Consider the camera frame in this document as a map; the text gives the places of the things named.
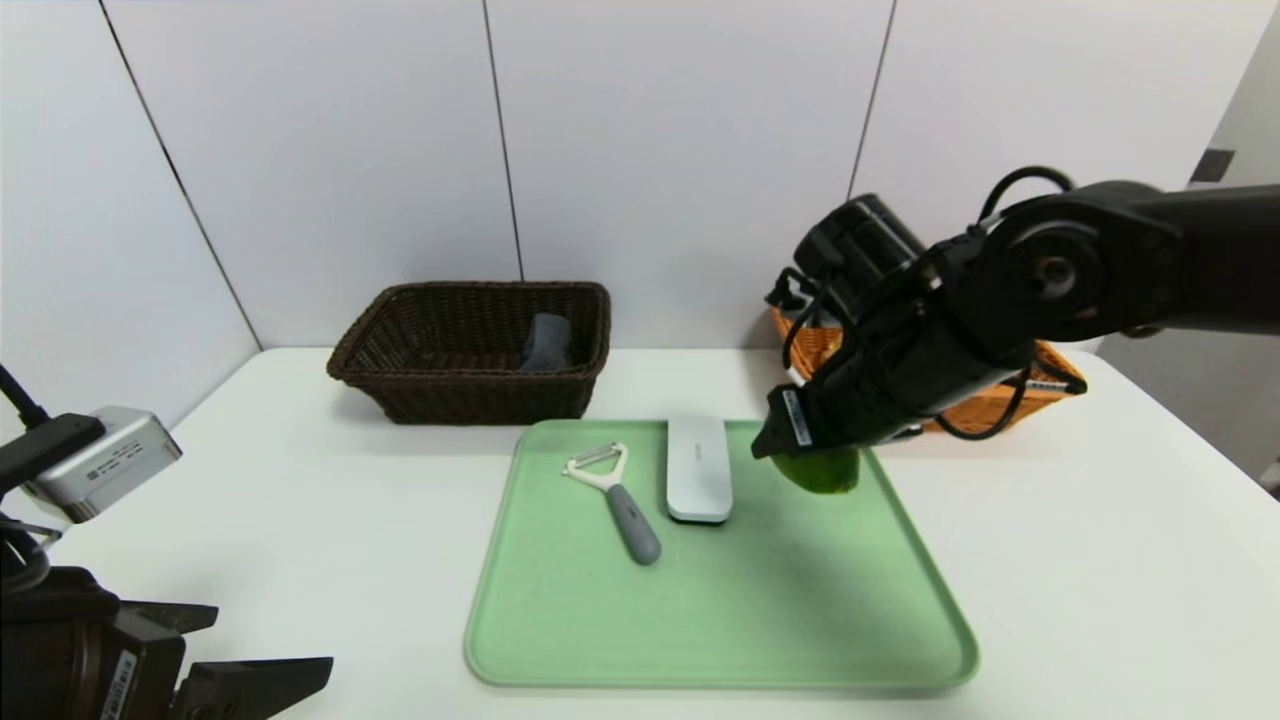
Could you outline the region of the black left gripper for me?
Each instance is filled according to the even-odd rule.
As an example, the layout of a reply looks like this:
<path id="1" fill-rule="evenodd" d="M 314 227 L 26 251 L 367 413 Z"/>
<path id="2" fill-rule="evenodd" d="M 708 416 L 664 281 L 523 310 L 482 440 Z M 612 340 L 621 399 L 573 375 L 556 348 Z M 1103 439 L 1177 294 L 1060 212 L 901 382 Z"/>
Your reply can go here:
<path id="1" fill-rule="evenodd" d="M 8 624 L 3 717 L 271 719 L 325 689 L 333 657 L 200 662 L 172 702 L 184 635 L 218 615 L 202 603 L 123 601 L 109 618 Z"/>

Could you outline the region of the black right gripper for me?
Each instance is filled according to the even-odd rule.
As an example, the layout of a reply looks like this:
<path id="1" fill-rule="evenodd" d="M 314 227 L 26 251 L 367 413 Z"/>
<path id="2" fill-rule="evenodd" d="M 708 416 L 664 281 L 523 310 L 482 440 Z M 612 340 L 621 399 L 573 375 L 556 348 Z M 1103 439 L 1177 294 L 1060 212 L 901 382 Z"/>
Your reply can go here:
<path id="1" fill-rule="evenodd" d="M 768 393 L 753 457 L 882 445 L 957 402 L 955 319 L 870 318 L 841 331 L 836 354 L 804 384 Z"/>

